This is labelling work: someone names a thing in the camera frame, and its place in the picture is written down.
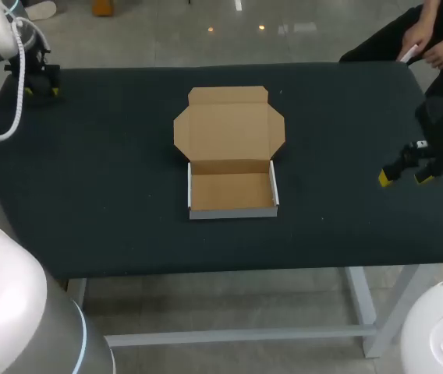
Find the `gray floor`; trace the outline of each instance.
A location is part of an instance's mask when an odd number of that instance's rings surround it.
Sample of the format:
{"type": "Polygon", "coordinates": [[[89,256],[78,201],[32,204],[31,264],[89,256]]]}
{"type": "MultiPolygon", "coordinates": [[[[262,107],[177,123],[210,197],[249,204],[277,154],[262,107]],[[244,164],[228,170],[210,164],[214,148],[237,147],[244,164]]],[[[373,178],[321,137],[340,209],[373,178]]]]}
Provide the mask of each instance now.
{"type": "MultiPolygon", "coordinates": [[[[70,0],[66,13],[39,26],[52,44],[51,61],[64,68],[336,61],[418,3],[241,0],[237,12],[235,0],[192,1],[117,0],[116,17],[96,19],[90,0],[70,0]]],[[[423,88],[436,76],[423,63],[413,70],[423,88]]],[[[367,269],[377,305],[398,272],[367,269]]],[[[337,269],[92,280],[85,309],[112,334],[356,322],[337,269]]],[[[119,374],[402,373],[396,344],[383,358],[366,360],[354,339],[129,348],[117,350],[116,360],[119,374]]]]}

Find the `person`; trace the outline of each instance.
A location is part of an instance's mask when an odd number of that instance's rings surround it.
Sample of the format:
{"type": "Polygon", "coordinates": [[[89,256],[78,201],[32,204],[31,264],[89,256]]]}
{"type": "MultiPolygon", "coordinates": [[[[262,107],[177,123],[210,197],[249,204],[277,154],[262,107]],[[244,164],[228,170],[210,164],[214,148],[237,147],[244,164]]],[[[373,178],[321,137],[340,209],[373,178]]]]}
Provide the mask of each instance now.
{"type": "Polygon", "coordinates": [[[48,19],[57,13],[57,5],[52,0],[21,0],[31,21],[48,19]]]}
{"type": "Polygon", "coordinates": [[[344,54],[340,62],[399,61],[415,44],[416,54],[409,64],[423,59],[439,69],[427,97],[443,97],[443,0],[424,0],[409,9],[357,48],[344,54]]]}

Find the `open cardboard box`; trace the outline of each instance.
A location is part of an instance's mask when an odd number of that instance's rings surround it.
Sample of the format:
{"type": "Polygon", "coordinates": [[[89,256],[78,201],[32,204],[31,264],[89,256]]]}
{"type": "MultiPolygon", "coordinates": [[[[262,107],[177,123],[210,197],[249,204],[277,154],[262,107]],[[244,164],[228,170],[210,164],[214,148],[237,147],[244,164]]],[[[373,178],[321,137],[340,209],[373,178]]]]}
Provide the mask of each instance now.
{"type": "Polygon", "coordinates": [[[193,88],[174,126],[175,145],[190,160],[191,220],[277,216],[271,157],[285,127],[264,87],[193,88]]]}

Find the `black pants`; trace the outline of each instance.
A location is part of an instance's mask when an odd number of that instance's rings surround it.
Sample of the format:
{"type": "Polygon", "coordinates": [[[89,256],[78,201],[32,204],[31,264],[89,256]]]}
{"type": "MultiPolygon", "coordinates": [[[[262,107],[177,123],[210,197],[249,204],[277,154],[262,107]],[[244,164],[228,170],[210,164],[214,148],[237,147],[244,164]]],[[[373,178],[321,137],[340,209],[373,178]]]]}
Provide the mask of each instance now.
{"type": "MultiPolygon", "coordinates": [[[[409,11],[379,30],[357,48],[343,55],[340,62],[394,61],[402,49],[404,33],[419,20],[421,9],[422,6],[409,9],[409,11]]],[[[433,37],[425,51],[441,41],[443,41],[443,1],[434,25],[433,37]]],[[[409,64],[420,59],[421,55],[410,60],[409,64]]],[[[443,97],[443,70],[440,71],[438,78],[426,91],[426,96],[443,97]]]]}

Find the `table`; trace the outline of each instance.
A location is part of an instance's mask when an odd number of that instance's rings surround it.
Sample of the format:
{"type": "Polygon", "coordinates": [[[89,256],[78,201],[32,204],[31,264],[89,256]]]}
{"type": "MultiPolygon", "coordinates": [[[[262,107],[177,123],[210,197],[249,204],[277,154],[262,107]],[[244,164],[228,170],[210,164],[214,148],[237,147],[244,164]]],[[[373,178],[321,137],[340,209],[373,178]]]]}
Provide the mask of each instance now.
{"type": "MultiPolygon", "coordinates": [[[[0,132],[15,82],[0,93],[0,132]]],[[[388,189],[381,167],[422,139],[424,99],[399,63],[74,69],[57,103],[26,109],[0,143],[0,202],[26,249],[55,276],[347,267],[361,325],[109,337],[112,346],[366,336],[367,357],[391,341],[410,303],[443,263],[443,178],[409,173],[388,189]],[[186,158],[173,119],[193,86],[263,85],[286,121],[274,163],[273,219],[192,222],[186,158]],[[362,266],[408,265],[376,319],[362,266]]]]}

